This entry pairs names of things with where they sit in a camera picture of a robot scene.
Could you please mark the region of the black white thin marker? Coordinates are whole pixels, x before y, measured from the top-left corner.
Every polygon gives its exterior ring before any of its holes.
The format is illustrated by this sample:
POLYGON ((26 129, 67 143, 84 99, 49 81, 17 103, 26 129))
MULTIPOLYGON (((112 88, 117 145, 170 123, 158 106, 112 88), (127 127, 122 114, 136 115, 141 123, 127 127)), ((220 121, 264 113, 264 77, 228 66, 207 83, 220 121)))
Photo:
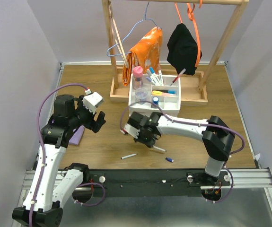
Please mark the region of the black white thin marker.
POLYGON ((165 149, 159 148, 159 147, 157 147, 157 146, 153 146, 152 148, 153 148, 153 149, 156 149, 156 150, 158 150, 158 151, 161 151, 161 152, 166 152, 165 149))

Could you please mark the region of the small white black-tip pen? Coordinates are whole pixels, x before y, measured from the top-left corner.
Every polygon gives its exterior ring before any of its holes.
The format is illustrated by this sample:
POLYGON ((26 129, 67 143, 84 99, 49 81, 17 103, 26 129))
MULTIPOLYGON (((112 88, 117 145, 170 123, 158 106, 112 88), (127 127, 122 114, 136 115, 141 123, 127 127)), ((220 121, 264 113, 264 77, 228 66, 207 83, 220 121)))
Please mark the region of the small white black-tip pen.
POLYGON ((124 159, 127 159, 127 158, 131 158, 131 157, 134 157, 136 155, 137 155, 137 153, 126 155, 126 156, 121 157, 121 160, 124 160, 124 159))

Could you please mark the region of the blue lid small jar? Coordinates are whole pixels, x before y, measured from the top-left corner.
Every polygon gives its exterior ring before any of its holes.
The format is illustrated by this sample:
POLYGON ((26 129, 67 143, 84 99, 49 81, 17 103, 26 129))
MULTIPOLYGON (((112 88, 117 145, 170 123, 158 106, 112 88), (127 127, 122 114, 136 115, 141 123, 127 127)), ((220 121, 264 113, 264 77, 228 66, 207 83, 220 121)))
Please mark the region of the blue lid small jar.
POLYGON ((152 108, 158 108, 159 106, 159 98, 157 96, 154 96, 152 98, 152 108))

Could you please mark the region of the small blue cap piece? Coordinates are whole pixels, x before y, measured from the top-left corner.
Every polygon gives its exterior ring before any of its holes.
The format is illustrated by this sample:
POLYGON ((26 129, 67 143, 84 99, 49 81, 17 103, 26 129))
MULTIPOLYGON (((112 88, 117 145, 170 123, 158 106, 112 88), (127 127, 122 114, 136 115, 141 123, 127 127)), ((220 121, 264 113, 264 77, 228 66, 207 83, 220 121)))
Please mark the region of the small blue cap piece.
POLYGON ((171 158, 169 158, 169 157, 166 157, 166 160, 168 161, 168 162, 171 162, 171 163, 173 163, 173 159, 171 159, 171 158))

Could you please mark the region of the clear paperclip jar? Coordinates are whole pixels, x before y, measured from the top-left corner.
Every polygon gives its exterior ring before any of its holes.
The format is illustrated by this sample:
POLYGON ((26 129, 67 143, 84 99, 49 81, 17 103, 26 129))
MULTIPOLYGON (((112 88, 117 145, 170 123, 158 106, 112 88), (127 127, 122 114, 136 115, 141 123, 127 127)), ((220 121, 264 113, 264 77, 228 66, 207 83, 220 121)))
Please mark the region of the clear paperclip jar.
POLYGON ((147 100, 148 92, 147 89, 144 87, 140 87, 135 90, 135 101, 136 102, 144 102, 147 100))

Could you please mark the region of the yellow pink highlighter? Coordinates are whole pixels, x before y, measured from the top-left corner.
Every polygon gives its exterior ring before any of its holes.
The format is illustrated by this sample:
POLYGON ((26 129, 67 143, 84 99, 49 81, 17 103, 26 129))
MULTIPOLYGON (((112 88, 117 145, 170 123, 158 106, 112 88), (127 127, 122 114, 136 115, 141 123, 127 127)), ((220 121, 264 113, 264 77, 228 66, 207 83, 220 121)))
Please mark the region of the yellow pink highlighter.
POLYGON ((152 90, 151 93, 153 96, 171 96, 171 97, 175 97, 175 94, 171 94, 171 93, 167 93, 167 92, 161 92, 158 90, 152 90))

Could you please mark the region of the black teal highlighter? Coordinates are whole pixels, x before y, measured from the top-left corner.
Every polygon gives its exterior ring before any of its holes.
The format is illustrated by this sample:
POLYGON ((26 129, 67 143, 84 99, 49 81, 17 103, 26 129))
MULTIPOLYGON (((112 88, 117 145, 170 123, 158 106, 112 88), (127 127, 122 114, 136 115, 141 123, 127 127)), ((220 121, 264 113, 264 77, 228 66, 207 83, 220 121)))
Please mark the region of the black teal highlighter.
POLYGON ((159 91, 163 93, 168 93, 168 94, 176 94, 174 90, 159 90, 159 91))

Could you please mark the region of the lavender cap white marker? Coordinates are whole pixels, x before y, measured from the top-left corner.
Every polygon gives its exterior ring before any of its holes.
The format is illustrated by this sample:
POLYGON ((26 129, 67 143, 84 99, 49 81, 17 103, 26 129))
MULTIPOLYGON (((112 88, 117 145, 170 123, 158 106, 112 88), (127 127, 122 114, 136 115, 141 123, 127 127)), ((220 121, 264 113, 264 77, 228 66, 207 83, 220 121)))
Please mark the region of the lavender cap white marker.
POLYGON ((146 77, 146 80, 155 86, 157 85, 149 76, 146 77))

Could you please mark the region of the pink lid pen tube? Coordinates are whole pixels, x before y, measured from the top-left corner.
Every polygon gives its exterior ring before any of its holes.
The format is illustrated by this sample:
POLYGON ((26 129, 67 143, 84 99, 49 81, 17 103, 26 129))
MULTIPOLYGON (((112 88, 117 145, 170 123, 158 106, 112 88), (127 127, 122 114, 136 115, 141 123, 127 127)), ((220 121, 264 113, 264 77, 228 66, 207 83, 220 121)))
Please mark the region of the pink lid pen tube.
POLYGON ((136 66, 133 68, 133 88, 138 89, 142 87, 143 68, 136 66))

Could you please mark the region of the blue cap white marker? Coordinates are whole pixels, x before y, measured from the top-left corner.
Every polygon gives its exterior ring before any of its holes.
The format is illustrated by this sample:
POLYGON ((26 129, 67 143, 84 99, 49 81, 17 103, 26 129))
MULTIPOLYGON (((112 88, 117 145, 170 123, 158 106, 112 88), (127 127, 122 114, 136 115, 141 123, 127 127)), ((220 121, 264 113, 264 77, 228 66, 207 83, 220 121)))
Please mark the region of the blue cap white marker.
POLYGON ((161 86, 159 76, 156 75, 152 67, 150 67, 149 70, 151 71, 152 75, 155 77, 155 80, 158 82, 158 86, 161 86))

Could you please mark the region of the red clear pen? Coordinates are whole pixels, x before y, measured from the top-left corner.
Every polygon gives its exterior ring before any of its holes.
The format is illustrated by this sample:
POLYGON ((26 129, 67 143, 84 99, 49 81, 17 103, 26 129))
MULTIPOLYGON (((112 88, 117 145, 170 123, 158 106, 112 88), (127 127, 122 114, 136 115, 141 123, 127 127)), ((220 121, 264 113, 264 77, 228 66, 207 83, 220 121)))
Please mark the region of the red clear pen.
POLYGON ((170 86, 174 85, 176 81, 185 74, 185 72, 186 72, 186 69, 182 69, 181 72, 173 79, 170 86))

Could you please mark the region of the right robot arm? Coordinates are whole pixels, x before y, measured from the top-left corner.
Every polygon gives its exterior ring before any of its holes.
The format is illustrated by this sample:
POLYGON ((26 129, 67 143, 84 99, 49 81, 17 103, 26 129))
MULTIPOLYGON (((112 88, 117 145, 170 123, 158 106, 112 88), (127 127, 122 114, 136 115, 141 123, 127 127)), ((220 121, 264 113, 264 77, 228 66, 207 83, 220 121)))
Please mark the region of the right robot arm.
POLYGON ((162 135, 183 136, 202 142, 209 157, 204 172, 197 179, 207 185, 215 185, 219 180, 221 169, 228 161, 235 140, 235 135, 216 116, 192 120, 158 112, 153 112, 150 116, 133 112, 123 132, 131 135, 135 142, 149 148, 154 147, 156 140, 162 135))

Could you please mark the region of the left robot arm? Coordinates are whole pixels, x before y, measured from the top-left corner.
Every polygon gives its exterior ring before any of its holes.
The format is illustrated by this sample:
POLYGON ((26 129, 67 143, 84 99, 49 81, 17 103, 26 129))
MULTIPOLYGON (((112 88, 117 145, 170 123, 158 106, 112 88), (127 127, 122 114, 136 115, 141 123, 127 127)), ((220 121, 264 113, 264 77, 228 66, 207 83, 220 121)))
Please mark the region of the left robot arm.
POLYGON ((57 227, 63 207, 74 190, 89 183, 89 168, 73 163, 58 185, 58 169, 70 139, 80 127, 97 133, 105 124, 105 113, 96 109, 103 102, 97 92, 74 97, 59 95, 48 123, 40 130, 44 145, 39 148, 38 165, 32 185, 21 207, 15 208, 12 218, 26 227, 57 227))

